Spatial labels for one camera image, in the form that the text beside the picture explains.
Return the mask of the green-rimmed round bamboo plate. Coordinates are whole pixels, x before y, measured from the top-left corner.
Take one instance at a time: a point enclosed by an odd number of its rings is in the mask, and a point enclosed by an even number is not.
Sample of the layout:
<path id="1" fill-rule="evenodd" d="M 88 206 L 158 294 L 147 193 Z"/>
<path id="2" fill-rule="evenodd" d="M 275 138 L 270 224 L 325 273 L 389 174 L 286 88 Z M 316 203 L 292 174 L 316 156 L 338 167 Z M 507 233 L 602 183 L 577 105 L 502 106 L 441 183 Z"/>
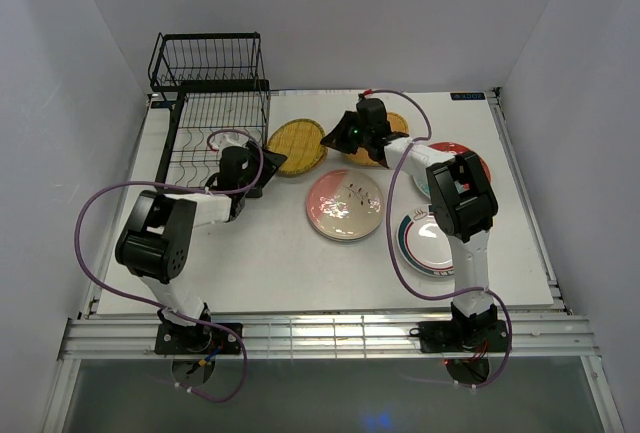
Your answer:
<path id="1" fill-rule="evenodd" d="M 327 148 L 321 144 L 324 136 L 322 126 L 308 118 L 292 120 L 278 128 L 267 142 L 270 152 L 287 157 L 278 173 L 295 177 L 319 166 L 327 156 Z"/>

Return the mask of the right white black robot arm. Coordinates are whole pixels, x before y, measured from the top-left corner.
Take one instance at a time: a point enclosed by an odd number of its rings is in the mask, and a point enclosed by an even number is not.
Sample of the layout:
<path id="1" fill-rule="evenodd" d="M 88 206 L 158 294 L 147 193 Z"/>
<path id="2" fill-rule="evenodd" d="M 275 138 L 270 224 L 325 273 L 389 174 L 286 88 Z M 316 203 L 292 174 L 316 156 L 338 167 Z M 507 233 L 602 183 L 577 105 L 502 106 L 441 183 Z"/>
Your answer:
<path id="1" fill-rule="evenodd" d="M 366 91 L 359 95 L 356 109 L 345 112 L 320 144 L 344 154 L 362 148 L 371 160 L 392 171 L 386 228 L 390 227 L 399 174 L 404 172 L 427 182 L 434 219 L 446 235 L 452 254 L 454 291 L 428 296 L 411 287 L 399 269 L 391 233 L 387 232 L 391 264 L 402 286 L 414 297 L 451 302 L 452 319 L 436 328 L 436 337 L 474 350 L 498 324 L 497 308 L 504 305 L 490 290 L 488 275 L 488 240 L 498 202 L 475 152 L 453 155 L 428 146 L 427 141 L 426 137 L 394 131 L 382 100 Z"/>

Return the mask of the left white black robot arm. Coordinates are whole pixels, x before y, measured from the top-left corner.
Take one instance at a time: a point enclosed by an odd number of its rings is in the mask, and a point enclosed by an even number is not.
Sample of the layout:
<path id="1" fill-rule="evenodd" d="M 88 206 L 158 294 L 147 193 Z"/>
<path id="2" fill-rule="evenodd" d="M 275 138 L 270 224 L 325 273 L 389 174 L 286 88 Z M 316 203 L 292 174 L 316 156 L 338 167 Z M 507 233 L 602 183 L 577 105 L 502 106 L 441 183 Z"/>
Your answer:
<path id="1" fill-rule="evenodd" d="M 184 272 L 193 230 L 235 220 L 245 199 L 261 197 L 286 160 L 253 143 L 228 146 L 202 191 L 139 194 L 116 243 L 115 259 L 153 293 L 160 318 L 179 326 L 177 339 L 188 351 L 201 352 L 212 340 L 210 325 L 200 320 L 206 303 Z"/>

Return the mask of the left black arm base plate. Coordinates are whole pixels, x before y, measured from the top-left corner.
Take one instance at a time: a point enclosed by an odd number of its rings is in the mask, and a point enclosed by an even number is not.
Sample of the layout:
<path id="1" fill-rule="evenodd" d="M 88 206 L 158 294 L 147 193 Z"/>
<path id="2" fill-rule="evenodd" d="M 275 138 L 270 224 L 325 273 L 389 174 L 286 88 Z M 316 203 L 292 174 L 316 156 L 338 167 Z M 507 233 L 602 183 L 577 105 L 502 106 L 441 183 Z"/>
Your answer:
<path id="1" fill-rule="evenodd" d="M 202 325 L 179 326 L 162 323 L 157 330 L 154 353 L 157 355 L 237 355 L 241 347 L 237 339 L 226 330 Z"/>

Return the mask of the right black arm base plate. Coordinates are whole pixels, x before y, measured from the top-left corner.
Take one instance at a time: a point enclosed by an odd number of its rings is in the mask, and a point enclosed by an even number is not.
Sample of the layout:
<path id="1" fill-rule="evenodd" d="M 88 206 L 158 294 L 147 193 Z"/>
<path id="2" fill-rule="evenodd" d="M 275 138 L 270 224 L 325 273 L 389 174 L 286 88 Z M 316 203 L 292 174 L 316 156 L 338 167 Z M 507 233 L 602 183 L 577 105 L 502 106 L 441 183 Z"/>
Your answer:
<path id="1" fill-rule="evenodd" d="M 504 353 L 510 334 L 501 320 L 474 332 L 464 332 L 453 321 L 424 321 L 409 330 L 409 337 L 418 340 L 422 353 Z"/>

